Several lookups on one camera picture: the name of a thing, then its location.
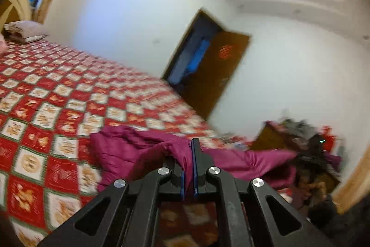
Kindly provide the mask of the beige wooden headboard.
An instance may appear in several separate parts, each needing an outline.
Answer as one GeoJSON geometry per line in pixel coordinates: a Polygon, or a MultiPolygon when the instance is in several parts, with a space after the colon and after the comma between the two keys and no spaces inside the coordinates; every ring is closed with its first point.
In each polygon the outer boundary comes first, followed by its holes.
{"type": "Polygon", "coordinates": [[[31,6],[29,0],[1,1],[1,33],[4,32],[5,24],[22,20],[31,20],[31,6]]]}

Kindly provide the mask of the dark wooden door frame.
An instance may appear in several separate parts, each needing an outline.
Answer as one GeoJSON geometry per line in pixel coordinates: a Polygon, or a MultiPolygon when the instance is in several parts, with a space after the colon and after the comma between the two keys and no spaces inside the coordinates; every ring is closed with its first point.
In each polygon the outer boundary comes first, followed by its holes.
{"type": "Polygon", "coordinates": [[[199,53],[199,49],[203,48],[206,51],[213,37],[224,30],[225,27],[220,22],[200,9],[183,35],[162,79],[173,87],[180,84],[188,65],[196,57],[196,53],[199,53]]]}

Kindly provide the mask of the magenta down jacket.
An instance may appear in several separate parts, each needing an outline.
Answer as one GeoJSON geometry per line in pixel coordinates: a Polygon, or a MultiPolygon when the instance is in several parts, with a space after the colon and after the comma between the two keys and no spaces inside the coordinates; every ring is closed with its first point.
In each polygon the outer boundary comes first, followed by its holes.
{"type": "MultiPolygon", "coordinates": [[[[177,160],[185,172],[185,188],[193,181],[193,156],[190,141],[177,135],[157,130],[140,131],[132,127],[104,126],[90,135],[90,152],[101,168],[98,191],[103,191],[117,179],[135,181],[160,168],[167,157],[177,160]]],[[[291,186],[297,154],[289,150],[241,151],[207,149],[215,166],[233,177],[251,181],[261,178],[276,190],[291,186]]]]}

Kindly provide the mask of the brown wooden dresser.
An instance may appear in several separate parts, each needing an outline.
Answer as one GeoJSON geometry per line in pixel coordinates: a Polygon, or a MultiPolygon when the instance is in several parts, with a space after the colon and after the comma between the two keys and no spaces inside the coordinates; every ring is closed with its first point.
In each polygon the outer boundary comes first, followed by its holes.
{"type": "Polygon", "coordinates": [[[326,152],[322,148],[320,134],[309,142],[308,150],[300,147],[284,132],[278,124],[271,121],[251,145],[251,150],[290,150],[297,154],[291,166],[296,169],[293,185],[299,189],[308,189],[309,184],[323,182],[327,192],[331,193],[339,184],[339,169],[342,157],[326,152]]]}

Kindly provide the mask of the brown wooden door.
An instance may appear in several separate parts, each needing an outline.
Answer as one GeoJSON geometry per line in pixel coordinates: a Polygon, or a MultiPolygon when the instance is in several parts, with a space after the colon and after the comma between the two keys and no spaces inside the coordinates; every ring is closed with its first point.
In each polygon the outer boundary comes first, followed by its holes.
{"type": "Polygon", "coordinates": [[[201,118],[206,120],[210,116],[249,42],[249,35],[221,31],[211,40],[196,71],[183,79],[180,96],[201,118]],[[232,57],[219,59],[218,51],[226,44],[233,45],[232,57]]]}

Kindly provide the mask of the red double happiness decoration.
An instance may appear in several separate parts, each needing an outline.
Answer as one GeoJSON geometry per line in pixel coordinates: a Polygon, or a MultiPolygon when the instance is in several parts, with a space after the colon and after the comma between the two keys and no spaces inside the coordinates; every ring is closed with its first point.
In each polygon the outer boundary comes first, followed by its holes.
{"type": "Polygon", "coordinates": [[[232,54],[233,54],[233,45],[226,44],[219,49],[218,58],[219,59],[229,59],[232,57],[232,54]]]}

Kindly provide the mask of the red checkered bedspread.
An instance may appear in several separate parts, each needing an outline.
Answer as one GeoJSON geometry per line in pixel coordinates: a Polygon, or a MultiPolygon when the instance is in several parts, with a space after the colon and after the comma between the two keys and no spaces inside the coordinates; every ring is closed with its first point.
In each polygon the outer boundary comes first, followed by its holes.
{"type": "Polygon", "coordinates": [[[168,84],[147,73],[40,40],[1,56],[1,211],[22,246],[36,246],[95,194],[90,135],[127,125],[229,149],[168,84]]]}

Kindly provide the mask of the striped grey pillow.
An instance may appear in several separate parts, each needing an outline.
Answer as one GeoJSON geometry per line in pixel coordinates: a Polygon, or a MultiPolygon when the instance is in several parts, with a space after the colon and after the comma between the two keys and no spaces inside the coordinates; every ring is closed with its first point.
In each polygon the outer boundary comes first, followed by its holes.
{"type": "Polygon", "coordinates": [[[42,40],[49,35],[44,25],[29,20],[10,22],[4,25],[4,29],[10,40],[23,44],[42,40]]]}

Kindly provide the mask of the red gift bags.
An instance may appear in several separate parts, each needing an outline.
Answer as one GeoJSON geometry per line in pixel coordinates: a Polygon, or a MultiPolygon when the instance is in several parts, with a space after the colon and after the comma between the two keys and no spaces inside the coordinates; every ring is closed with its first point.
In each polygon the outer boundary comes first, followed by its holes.
{"type": "Polygon", "coordinates": [[[319,132],[322,143],[322,148],[330,153],[334,148],[337,140],[337,136],[332,133],[332,127],[328,125],[323,125],[319,132]]]}

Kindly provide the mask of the pile of grey clothes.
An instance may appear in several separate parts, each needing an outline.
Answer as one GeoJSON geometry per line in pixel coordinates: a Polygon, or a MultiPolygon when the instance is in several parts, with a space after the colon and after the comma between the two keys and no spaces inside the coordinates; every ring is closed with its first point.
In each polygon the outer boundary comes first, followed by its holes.
{"type": "Polygon", "coordinates": [[[296,121],[286,118],[278,123],[280,130],[286,133],[301,150],[308,150],[310,140],[319,134],[318,130],[306,120],[296,121]]]}

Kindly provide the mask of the pink floral pillow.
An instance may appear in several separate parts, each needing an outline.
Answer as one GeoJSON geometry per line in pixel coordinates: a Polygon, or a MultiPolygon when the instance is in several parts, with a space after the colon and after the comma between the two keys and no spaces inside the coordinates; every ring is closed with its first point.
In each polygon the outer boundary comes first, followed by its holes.
{"type": "Polygon", "coordinates": [[[4,39],[4,36],[0,34],[0,56],[3,56],[4,54],[6,54],[7,50],[8,50],[8,45],[4,39]]]}

